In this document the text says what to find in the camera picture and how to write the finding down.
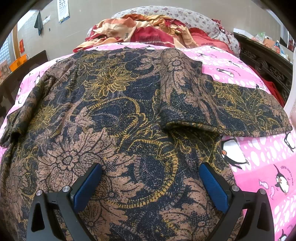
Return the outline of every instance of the wall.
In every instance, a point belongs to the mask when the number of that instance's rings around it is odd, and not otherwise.
[[[82,43],[90,27],[105,18],[125,9],[145,5],[165,5],[191,9],[221,20],[228,31],[244,29],[256,35],[265,31],[273,39],[280,37],[280,25],[265,10],[251,0],[68,0],[70,18],[58,23],[57,0],[53,0],[41,11],[42,20],[50,15],[44,32],[38,35],[34,28],[38,12],[18,31],[18,40],[24,40],[25,53],[34,56],[46,50],[48,59],[72,53]]]

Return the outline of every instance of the blue gripper pad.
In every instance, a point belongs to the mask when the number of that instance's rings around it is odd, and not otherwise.
[[[226,213],[228,210],[228,199],[222,187],[208,170],[206,165],[201,164],[198,173],[216,208],[219,211]]]
[[[85,209],[96,187],[99,185],[101,177],[102,166],[98,164],[88,175],[73,198],[73,210],[75,213],[81,212]]]

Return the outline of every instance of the penguin print bedsheet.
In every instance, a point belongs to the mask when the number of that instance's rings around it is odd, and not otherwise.
[[[114,50],[119,48],[165,49],[141,43],[112,43],[88,50]],[[246,88],[259,88],[269,92],[261,79],[240,59],[221,49],[202,46],[193,49],[179,49],[188,57],[202,62],[202,71],[214,80],[236,84]],[[72,54],[53,59],[28,73],[18,91],[14,106],[8,112],[20,108],[32,88],[44,72],[55,63]],[[5,118],[1,128],[2,137],[7,124]],[[285,240],[296,224],[296,133],[295,130],[279,135],[250,138],[222,136],[221,155],[229,163],[237,185],[245,191],[256,192],[264,188],[271,204],[275,240]],[[5,148],[0,147],[0,158]]]

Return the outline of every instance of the paisley pattern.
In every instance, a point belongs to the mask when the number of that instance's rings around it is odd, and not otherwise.
[[[79,215],[98,240],[204,240],[221,213],[197,174],[229,184],[220,134],[291,130],[268,93],[218,83],[176,49],[80,51],[49,68],[1,139],[0,225],[25,240],[35,192],[59,191],[97,162],[104,174]],[[229,240],[234,240],[242,217]],[[67,240],[71,236],[61,224]]]

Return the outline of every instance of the metal screw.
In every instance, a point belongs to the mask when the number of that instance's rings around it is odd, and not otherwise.
[[[40,196],[42,194],[42,190],[38,190],[37,192],[36,192],[36,195],[37,196]]]
[[[239,191],[239,187],[237,185],[233,185],[231,188],[235,192],[238,192]]]
[[[260,193],[261,194],[266,194],[266,191],[263,188],[260,188]]]
[[[70,190],[70,187],[69,186],[64,186],[63,187],[63,192],[68,192]]]

